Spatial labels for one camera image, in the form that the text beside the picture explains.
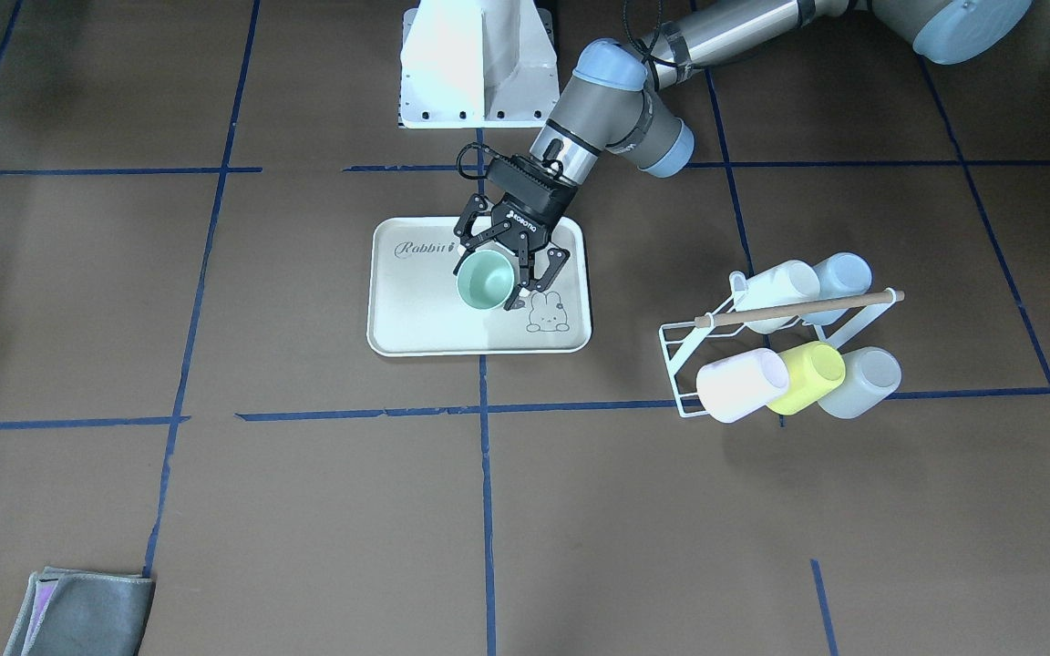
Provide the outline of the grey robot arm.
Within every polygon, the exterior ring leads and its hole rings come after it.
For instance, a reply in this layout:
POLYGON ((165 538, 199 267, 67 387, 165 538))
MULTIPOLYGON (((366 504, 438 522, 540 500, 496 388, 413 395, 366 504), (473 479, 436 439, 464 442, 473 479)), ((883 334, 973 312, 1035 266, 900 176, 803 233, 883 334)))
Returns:
POLYGON ((866 10, 937 64, 958 64, 992 48, 1030 8, 1028 1, 717 1, 624 42, 601 38, 579 55, 567 86, 526 154, 489 152, 484 179, 501 200, 476 194, 454 227, 461 250, 458 293, 490 283, 476 310, 511 311, 522 294, 545 293, 570 260, 551 241, 603 152, 667 178, 695 152, 695 133, 666 107, 664 88, 817 18, 866 10))

